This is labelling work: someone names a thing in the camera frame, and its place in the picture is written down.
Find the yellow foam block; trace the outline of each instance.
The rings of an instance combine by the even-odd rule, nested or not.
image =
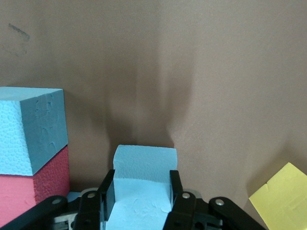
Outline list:
[[[293,164],[249,199],[270,230],[307,230],[307,176]]]

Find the screw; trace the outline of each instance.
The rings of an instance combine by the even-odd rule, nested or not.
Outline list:
[[[189,193],[183,193],[182,197],[185,198],[185,199],[189,199],[191,196],[190,196]]]
[[[216,203],[217,205],[219,205],[219,206],[223,206],[223,205],[225,204],[224,201],[221,200],[221,199],[216,199],[216,200],[215,200],[215,203]]]
[[[95,193],[90,193],[87,195],[87,198],[93,198],[95,196]]]
[[[55,199],[54,201],[52,201],[52,204],[53,204],[53,205],[56,205],[56,204],[58,204],[59,202],[61,202],[61,199]]]

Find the pink foam block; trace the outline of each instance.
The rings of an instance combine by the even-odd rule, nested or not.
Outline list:
[[[67,146],[34,176],[0,175],[0,227],[49,196],[67,196],[69,189]]]

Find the gray surface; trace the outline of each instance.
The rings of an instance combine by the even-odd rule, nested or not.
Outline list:
[[[307,173],[307,1],[1,1],[0,86],[63,88],[73,189],[118,144],[175,146],[185,187]]]

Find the silver screw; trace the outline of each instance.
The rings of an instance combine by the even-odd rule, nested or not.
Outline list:
[[[183,193],[182,197],[185,198],[185,199],[189,199],[191,196],[190,196],[189,193]]]
[[[219,206],[223,206],[223,205],[225,204],[224,201],[221,200],[221,199],[216,199],[216,200],[215,200],[215,203],[216,203],[217,205],[219,205]]]
[[[59,202],[61,202],[61,199],[55,199],[54,201],[52,201],[52,204],[53,204],[53,205],[56,205],[56,204],[58,204]]]
[[[90,193],[87,195],[87,198],[93,198],[95,196],[95,193]]]

